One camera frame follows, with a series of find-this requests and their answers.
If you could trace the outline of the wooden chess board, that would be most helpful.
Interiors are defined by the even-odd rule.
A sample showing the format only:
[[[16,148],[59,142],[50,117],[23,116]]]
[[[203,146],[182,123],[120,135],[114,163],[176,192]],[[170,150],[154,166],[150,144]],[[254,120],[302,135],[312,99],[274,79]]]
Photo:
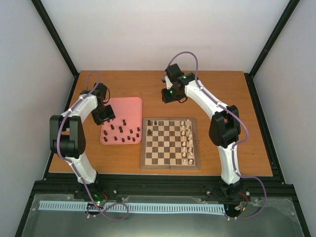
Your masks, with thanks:
[[[192,121],[195,164],[181,165],[180,121]],[[195,118],[144,118],[142,127],[142,169],[199,169],[198,138]]]

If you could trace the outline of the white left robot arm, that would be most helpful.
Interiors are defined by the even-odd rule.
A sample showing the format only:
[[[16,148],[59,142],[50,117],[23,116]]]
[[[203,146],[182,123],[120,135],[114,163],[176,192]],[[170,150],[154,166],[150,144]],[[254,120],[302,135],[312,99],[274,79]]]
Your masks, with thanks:
[[[49,120],[50,149],[74,171],[80,183],[87,184],[85,192],[96,199],[103,187],[95,182],[97,171],[91,166],[86,154],[83,122],[92,115],[96,125],[115,119],[111,105],[105,104],[108,88],[96,83],[92,90],[84,90],[78,100],[64,113],[53,115]]]

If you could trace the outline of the pink plastic tray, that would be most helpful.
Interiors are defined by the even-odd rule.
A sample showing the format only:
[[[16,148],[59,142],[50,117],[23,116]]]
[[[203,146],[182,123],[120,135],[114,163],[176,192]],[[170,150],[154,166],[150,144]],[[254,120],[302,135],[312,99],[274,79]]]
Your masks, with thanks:
[[[109,105],[112,106],[116,118],[114,120],[105,122],[101,128],[100,141],[103,145],[129,145],[138,144],[142,139],[142,99],[139,97],[124,97],[124,98],[111,98]],[[108,135],[104,135],[103,126],[106,126]],[[122,127],[123,133],[120,133],[119,126]]]

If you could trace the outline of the row of white chess pieces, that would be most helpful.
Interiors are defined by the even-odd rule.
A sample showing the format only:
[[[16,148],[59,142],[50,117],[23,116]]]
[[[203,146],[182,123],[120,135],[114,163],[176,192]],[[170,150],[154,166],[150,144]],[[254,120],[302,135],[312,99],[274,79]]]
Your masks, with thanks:
[[[192,121],[186,119],[180,121],[180,139],[181,139],[181,165],[195,164],[194,160],[194,144],[193,144],[193,131]]]

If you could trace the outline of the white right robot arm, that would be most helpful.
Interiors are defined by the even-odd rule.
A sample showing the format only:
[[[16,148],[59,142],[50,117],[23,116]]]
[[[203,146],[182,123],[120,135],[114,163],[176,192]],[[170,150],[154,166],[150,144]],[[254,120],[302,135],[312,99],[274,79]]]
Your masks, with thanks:
[[[167,66],[162,81],[166,83],[166,88],[161,90],[164,103],[191,98],[209,116],[209,138],[218,148],[221,178],[225,182],[221,185],[222,197],[232,199],[241,188],[237,167],[237,141],[240,135],[238,108],[222,103],[194,73],[185,74],[177,64]]]

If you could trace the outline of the black aluminium frame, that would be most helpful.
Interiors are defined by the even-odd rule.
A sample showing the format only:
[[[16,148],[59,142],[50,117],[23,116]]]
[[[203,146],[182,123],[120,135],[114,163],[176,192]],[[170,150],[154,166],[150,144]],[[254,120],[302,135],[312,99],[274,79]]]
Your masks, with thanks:
[[[67,66],[69,67],[72,75],[74,76],[74,81],[71,87],[71,91],[66,103],[66,108],[70,107],[71,98],[74,94],[75,87],[77,86],[79,80],[79,72],[76,70],[57,30],[55,29],[42,1],[34,0],[33,5],[41,17],[42,22],[45,24],[48,32],[50,33],[52,39],[54,40],[57,48],[61,52]],[[302,208],[300,206],[295,188],[293,185],[286,183],[281,170],[281,166],[275,151],[275,147],[272,142],[272,137],[268,129],[266,118],[259,101],[259,96],[254,84],[254,77],[262,66],[264,60],[272,49],[277,38],[281,34],[286,23],[290,19],[295,8],[299,4],[297,0],[291,0],[288,2],[285,10],[280,16],[276,26],[274,27],[271,35],[269,36],[265,46],[261,50],[254,66],[249,73],[245,73],[245,81],[248,87],[248,93],[250,95],[254,112],[256,114],[256,119],[259,124],[261,136],[265,145],[265,149],[268,155],[269,163],[273,172],[272,177],[261,177],[261,181],[265,184],[268,197],[279,197],[279,198],[291,198],[293,201],[293,207],[295,209],[295,215],[298,217],[300,229],[303,232],[303,236],[309,237],[310,231],[308,229]],[[51,165],[53,156],[50,155],[48,159],[48,164],[46,166],[43,179],[36,181],[32,188],[29,200],[25,207],[23,216],[21,218],[20,224],[18,226],[16,236],[26,236],[27,226],[31,221],[31,205],[35,200],[37,195],[65,195],[74,194],[80,197],[87,197],[86,194],[79,190],[80,185],[74,180],[74,175],[72,174],[49,174],[48,170]],[[170,196],[170,197],[203,197],[207,200],[214,201],[216,198],[211,197],[207,193],[202,191],[209,191],[211,187],[215,188],[220,184],[219,176],[168,176],[168,175],[149,175],[148,177],[142,175],[136,175],[132,177],[131,175],[106,175],[102,174],[100,176],[100,185],[107,186],[118,184],[123,187],[123,190],[119,192],[120,195],[131,192],[136,196],[142,194],[147,194],[150,196]]]

